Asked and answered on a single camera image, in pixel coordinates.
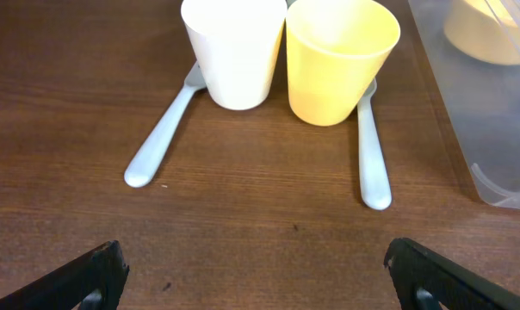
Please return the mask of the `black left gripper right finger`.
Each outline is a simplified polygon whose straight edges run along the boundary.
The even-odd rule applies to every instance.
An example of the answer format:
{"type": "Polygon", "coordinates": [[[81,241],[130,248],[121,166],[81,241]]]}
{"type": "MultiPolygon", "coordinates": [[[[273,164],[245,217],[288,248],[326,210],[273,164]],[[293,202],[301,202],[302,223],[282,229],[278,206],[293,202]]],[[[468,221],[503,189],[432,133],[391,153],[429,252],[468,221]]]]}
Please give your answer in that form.
{"type": "Polygon", "coordinates": [[[409,238],[390,243],[384,266],[403,309],[520,310],[520,296],[409,238]]]}

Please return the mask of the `pale plastic fork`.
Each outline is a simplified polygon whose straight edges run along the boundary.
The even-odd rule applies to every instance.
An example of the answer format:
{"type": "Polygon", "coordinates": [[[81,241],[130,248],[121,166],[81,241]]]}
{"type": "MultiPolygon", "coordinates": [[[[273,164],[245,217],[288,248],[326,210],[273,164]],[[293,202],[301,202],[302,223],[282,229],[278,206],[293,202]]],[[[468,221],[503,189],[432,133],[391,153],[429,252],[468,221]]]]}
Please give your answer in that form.
{"type": "Polygon", "coordinates": [[[172,104],[165,111],[156,126],[152,129],[145,142],[134,155],[129,166],[124,172],[124,181],[133,188],[146,186],[154,178],[158,167],[164,159],[170,143],[183,114],[189,105],[193,95],[206,88],[201,68],[194,63],[183,87],[177,94],[172,104]]]}

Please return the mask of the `pale plastic spoon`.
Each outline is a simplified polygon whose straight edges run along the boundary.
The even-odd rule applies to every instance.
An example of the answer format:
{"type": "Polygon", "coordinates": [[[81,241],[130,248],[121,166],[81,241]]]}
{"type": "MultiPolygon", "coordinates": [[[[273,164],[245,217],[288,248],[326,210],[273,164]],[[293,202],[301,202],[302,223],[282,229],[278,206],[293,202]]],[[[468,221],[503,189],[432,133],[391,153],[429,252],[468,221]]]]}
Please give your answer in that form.
{"type": "Polygon", "coordinates": [[[369,208],[382,211],[390,206],[392,193],[371,106],[376,90],[377,83],[373,79],[356,107],[358,167],[363,202],[369,208]]]}

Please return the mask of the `yellow plastic cup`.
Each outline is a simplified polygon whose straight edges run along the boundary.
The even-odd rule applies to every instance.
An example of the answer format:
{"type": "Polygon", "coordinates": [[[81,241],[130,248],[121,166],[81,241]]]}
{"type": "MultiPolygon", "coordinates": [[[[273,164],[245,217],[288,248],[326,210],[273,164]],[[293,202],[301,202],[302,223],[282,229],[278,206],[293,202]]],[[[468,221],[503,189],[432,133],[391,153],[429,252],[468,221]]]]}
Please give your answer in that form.
{"type": "Polygon", "coordinates": [[[394,14],[373,0],[299,0],[288,8],[288,100],[306,123],[344,121],[399,42],[394,14]]]}

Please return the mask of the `white plastic cup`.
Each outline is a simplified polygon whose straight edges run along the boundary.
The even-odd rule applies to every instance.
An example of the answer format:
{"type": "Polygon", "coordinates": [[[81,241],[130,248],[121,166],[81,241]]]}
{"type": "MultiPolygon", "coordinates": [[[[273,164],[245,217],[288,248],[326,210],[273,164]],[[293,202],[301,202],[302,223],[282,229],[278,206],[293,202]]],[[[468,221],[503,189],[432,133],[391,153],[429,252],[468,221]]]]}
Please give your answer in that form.
{"type": "Polygon", "coordinates": [[[209,95],[247,110],[268,97],[288,6],[285,0],[184,0],[181,16],[209,95]]]}

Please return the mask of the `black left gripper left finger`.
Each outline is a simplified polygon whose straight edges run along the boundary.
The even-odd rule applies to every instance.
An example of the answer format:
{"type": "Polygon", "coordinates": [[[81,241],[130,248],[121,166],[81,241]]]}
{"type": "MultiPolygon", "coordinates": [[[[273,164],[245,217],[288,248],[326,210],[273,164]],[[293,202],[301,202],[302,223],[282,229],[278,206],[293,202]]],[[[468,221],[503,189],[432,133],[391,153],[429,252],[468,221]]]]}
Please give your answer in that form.
{"type": "Polygon", "coordinates": [[[108,241],[0,299],[0,310],[115,310],[130,266],[117,240],[108,241]]]}

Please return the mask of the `yellow plastic bowl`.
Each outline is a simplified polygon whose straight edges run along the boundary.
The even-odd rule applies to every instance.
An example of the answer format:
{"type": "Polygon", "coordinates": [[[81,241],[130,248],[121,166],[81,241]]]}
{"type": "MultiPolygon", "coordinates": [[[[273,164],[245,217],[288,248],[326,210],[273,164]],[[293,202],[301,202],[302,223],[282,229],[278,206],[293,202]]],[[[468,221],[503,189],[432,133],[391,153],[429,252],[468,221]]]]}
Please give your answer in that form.
{"type": "Polygon", "coordinates": [[[472,58],[494,65],[520,65],[520,22],[504,1],[452,0],[444,34],[472,58]]]}

